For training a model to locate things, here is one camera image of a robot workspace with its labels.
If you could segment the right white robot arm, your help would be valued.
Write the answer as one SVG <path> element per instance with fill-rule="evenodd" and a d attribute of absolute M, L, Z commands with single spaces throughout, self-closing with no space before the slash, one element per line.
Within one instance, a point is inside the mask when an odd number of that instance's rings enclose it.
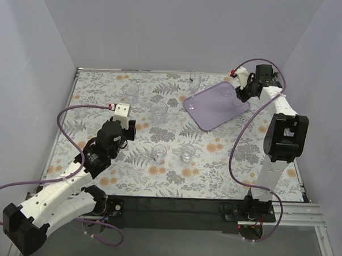
<path fill-rule="evenodd" d="M 263 143 L 263 166 L 256 182 L 248 185 L 248 194 L 232 208 L 231 215 L 235 219 L 243 217 L 273 222 L 274 189 L 284 170 L 302 155 L 309 119 L 299 115 L 289 105 L 284 96 L 286 84 L 278 81 L 280 73 L 274 72 L 272 65 L 257 65 L 255 72 L 248 72 L 239 66 L 231 74 L 239 81 L 239 87 L 235 90 L 238 99 L 245 103 L 257 97 L 263 102 L 262 109 L 271 115 Z"/>

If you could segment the lavender plastic tray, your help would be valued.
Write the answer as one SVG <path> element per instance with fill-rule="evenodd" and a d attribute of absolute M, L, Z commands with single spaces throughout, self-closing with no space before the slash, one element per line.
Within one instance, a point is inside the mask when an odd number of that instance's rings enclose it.
<path fill-rule="evenodd" d="M 241 106 L 234 105 L 233 100 L 238 99 L 236 94 L 234 97 L 222 96 L 220 94 L 222 83 L 196 93 L 194 110 L 188 108 L 191 97 L 183 102 L 183 107 L 204 131 L 213 130 L 250 109 L 249 102 L 245 102 Z"/>

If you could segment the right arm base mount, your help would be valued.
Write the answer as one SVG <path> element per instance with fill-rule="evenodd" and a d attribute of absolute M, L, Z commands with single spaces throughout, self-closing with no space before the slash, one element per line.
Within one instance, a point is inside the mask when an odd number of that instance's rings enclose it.
<path fill-rule="evenodd" d="M 273 208 L 268 213 L 249 211 L 241 201 L 221 202 L 217 208 L 223 220 L 237 223 L 238 233 L 248 240 L 260 240 L 264 234 L 263 224 L 276 221 Z"/>

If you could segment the faceted glass edge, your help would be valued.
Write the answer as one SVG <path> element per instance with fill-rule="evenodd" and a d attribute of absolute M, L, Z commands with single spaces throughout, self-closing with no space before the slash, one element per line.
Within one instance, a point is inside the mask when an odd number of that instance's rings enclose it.
<path fill-rule="evenodd" d="M 241 106 L 241 105 L 243 105 L 243 103 L 241 102 L 240 99 L 234 99 L 234 100 L 233 100 L 233 104 L 234 104 L 235 106 Z"/>

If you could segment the faceted tumbler back left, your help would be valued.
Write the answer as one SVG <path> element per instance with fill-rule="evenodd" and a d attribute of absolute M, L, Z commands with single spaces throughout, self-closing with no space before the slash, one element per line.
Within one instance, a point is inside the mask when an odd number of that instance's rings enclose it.
<path fill-rule="evenodd" d="M 128 83 L 122 87 L 124 99 L 128 104 L 136 104 L 139 100 L 140 88 L 136 83 Z"/>

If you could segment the small glass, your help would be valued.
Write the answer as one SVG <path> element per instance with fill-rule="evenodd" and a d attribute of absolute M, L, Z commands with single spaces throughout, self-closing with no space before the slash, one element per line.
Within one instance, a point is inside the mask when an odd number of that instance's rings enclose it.
<path fill-rule="evenodd" d="M 194 148 L 194 146 L 190 143 L 187 143 L 187 144 L 184 144 L 182 147 L 181 147 L 181 159 L 184 161 L 184 162 L 189 162 L 192 160 L 194 154 L 196 152 L 196 149 Z"/>
<path fill-rule="evenodd" d="M 157 144 L 152 149 L 153 160 L 162 162 L 167 155 L 167 148 L 162 144 Z"/>

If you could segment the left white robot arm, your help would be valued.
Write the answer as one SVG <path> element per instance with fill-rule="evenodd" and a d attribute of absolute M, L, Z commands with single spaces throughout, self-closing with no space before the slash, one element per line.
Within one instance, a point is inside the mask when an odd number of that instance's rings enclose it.
<path fill-rule="evenodd" d="M 23 256 L 37 252 L 51 233 L 76 217 L 103 214 L 107 196 L 90 182 L 111 165 L 135 135 L 135 120 L 128 122 L 127 129 L 118 120 L 108 120 L 57 182 L 20 205 L 10 203 L 3 209 L 3 232 Z"/>

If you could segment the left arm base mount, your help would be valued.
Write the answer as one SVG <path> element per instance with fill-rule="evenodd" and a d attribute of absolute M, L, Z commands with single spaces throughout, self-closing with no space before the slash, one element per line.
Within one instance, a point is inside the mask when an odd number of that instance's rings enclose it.
<path fill-rule="evenodd" d="M 92 223 L 83 222 L 83 228 L 85 231 L 91 232 L 93 234 L 101 234 L 107 229 L 105 225 L 98 225 L 95 222 L 105 222 L 107 223 L 109 219 L 114 219 L 122 217 L 125 202 L 123 199 L 109 199 L 102 213 L 97 214 L 95 212 L 90 212 L 85 214 L 83 219 L 92 221 Z"/>

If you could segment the ribbed tumbler centre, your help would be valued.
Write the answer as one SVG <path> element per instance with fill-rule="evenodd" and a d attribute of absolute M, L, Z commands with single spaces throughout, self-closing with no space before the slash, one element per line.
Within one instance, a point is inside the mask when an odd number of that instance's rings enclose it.
<path fill-rule="evenodd" d="M 150 107 L 151 119 L 153 123 L 166 123 L 168 106 L 164 102 L 153 103 Z"/>

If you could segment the champagne flute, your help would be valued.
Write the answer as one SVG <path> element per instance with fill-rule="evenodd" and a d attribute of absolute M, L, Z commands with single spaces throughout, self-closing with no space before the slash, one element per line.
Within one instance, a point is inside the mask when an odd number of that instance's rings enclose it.
<path fill-rule="evenodd" d="M 202 74 L 200 72 L 191 72 L 189 75 L 189 90 L 191 92 L 191 99 L 188 102 L 188 108 L 190 110 L 195 109 L 195 94 L 200 89 L 201 86 L 201 77 Z"/>
<path fill-rule="evenodd" d="M 224 97 L 234 97 L 235 87 L 231 84 L 231 82 L 225 81 L 221 85 L 220 94 Z"/>

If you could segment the floral table mat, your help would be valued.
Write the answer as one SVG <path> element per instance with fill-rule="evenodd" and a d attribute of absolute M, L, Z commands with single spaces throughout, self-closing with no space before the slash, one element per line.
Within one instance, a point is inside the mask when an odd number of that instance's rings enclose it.
<path fill-rule="evenodd" d="M 122 150 L 111 166 L 93 180 L 107 194 L 150 197 L 243 199 L 254 184 L 264 159 L 263 141 L 271 116 L 257 99 L 237 118 L 209 132 L 201 130 L 183 107 L 190 96 L 188 74 L 82 71 L 78 75 L 65 116 L 65 135 L 57 140 L 47 179 L 58 177 L 89 139 L 111 116 L 102 109 L 125 101 L 125 84 L 138 84 L 139 100 L 130 117 L 136 120 L 136 139 Z M 166 123 L 153 123 L 150 107 L 168 106 Z M 196 152 L 189 162 L 181 147 L 190 143 Z M 162 144 L 167 155 L 153 160 L 152 149 Z"/>

